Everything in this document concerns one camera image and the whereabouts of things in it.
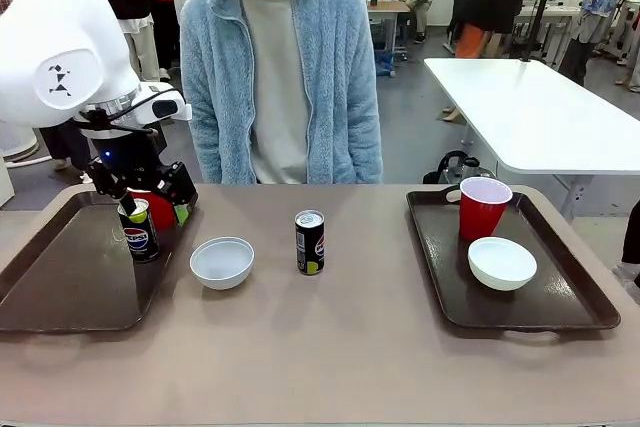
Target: brown tray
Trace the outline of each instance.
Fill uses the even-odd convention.
[[[132,327],[149,309],[182,230],[160,235],[158,259],[134,264],[114,201],[73,196],[0,273],[0,331]]]
[[[513,292],[481,284],[471,273],[470,243],[458,235],[456,187],[410,192],[407,201],[442,312],[461,327],[523,332],[612,329],[620,314],[524,194],[514,193],[494,235],[526,247],[536,276]]]

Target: white ceramic bowl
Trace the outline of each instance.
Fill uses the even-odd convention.
[[[529,282],[538,270],[527,249],[507,239],[485,237],[469,247],[471,272],[487,287],[516,290]]]
[[[209,240],[191,256],[191,272],[205,287],[232,289],[251,272],[254,252],[251,244],[236,237]]]

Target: pepsi can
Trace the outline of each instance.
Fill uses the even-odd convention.
[[[296,215],[298,270],[316,275],[324,269],[324,216],[317,210]]]
[[[118,206],[120,222],[133,260],[140,263],[151,262],[160,255],[160,246],[149,202],[144,199],[135,199],[135,202],[136,210],[131,215],[127,215],[122,205]]]

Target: red plastic cup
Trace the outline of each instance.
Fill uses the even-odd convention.
[[[167,230],[174,226],[176,216],[173,212],[173,206],[168,200],[146,190],[129,189],[129,192],[134,199],[144,199],[149,202],[151,218],[156,230]]]
[[[509,186],[488,177],[465,179],[460,190],[460,235],[471,242],[490,237],[513,192]]]

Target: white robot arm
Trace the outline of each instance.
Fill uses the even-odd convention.
[[[147,127],[168,117],[190,120],[191,106],[169,84],[140,83],[107,0],[14,0],[0,16],[0,121],[74,118],[99,154],[88,167],[96,190],[128,213],[128,188],[187,211],[197,199],[184,164],[160,162],[160,129]]]
[[[159,91],[178,103],[172,115],[189,119],[190,107],[168,84],[141,84],[107,0],[14,0],[0,16],[0,120],[31,127],[62,124],[83,111],[114,102],[137,103]],[[152,122],[153,104],[114,125]],[[110,131],[110,135],[124,135]]]

